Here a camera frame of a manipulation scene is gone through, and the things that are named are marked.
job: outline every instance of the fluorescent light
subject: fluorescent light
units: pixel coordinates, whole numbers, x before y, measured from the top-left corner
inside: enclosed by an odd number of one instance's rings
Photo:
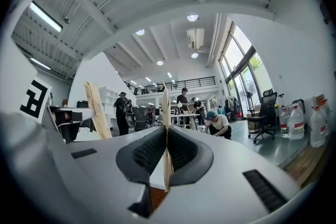
[[[138,36],[142,36],[143,34],[145,34],[145,30],[144,29],[141,29],[137,32],[135,32]]]
[[[61,32],[62,27],[59,23],[57,23],[54,19],[52,19],[43,9],[41,9],[36,3],[31,2],[30,9],[35,12],[38,16],[40,16],[45,22],[47,22],[51,27],[53,27],[56,31]]]
[[[188,19],[189,22],[194,22],[198,19],[198,15],[197,14],[189,15],[189,16],[187,16],[187,19]]]
[[[50,67],[47,67],[46,65],[44,65],[43,63],[39,62],[38,60],[35,60],[34,58],[31,58],[31,60],[35,63],[37,63],[38,65],[50,70],[51,68]]]

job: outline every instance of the white pillar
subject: white pillar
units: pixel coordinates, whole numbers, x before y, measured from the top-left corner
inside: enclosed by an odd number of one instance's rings
[[[210,107],[210,100],[206,101],[206,111],[210,111],[211,107]]]
[[[160,108],[159,97],[155,97],[155,108],[156,108],[156,109],[159,109],[159,108]]]

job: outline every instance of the black mesh grille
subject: black mesh grille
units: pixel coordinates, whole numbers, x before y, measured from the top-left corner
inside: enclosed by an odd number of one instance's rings
[[[152,137],[132,152],[133,160],[152,174],[165,149],[165,132]]]
[[[197,155],[197,145],[179,135],[170,132],[168,136],[168,151],[172,158],[174,172],[191,162]]]
[[[244,172],[243,175],[269,212],[277,210],[287,202],[278,190],[257,170]]]

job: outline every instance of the desk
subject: desk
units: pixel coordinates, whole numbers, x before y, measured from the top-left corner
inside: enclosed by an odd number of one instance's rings
[[[187,126],[190,127],[191,130],[195,130],[195,131],[198,131],[197,130],[197,125],[196,125],[196,116],[198,116],[198,114],[186,114],[186,115],[171,115],[171,118],[172,118],[172,125],[173,126],[179,126],[179,127],[183,127],[183,128],[186,128]],[[185,119],[189,117],[189,124],[185,124]],[[175,125],[173,123],[173,120],[177,118],[177,125]]]

